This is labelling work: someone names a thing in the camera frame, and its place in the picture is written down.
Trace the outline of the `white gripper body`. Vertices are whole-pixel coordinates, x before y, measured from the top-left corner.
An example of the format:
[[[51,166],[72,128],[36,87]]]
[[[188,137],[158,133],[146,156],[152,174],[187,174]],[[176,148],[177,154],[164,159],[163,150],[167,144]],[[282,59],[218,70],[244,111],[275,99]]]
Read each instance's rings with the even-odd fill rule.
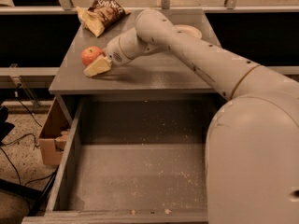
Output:
[[[114,37],[107,43],[105,54],[114,65],[124,65],[132,61],[122,51],[121,38],[119,36]]]

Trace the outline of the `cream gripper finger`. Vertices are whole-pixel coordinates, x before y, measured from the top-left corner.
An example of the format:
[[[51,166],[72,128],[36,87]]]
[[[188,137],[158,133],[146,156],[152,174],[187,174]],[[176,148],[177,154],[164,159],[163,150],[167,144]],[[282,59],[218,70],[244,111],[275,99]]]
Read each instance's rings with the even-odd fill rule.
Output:
[[[86,77],[94,77],[111,69],[111,60],[103,55],[97,57],[83,71]]]

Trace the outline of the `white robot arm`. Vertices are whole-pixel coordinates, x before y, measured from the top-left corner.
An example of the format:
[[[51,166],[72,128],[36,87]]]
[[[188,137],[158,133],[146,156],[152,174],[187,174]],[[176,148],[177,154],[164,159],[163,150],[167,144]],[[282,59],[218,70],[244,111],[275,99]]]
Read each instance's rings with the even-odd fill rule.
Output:
[[[180,31],[154,9],[140,12],[84,73],[93,77],[158,49],[226,101],[206,136],[209,224],[299,224],[299,83]]]

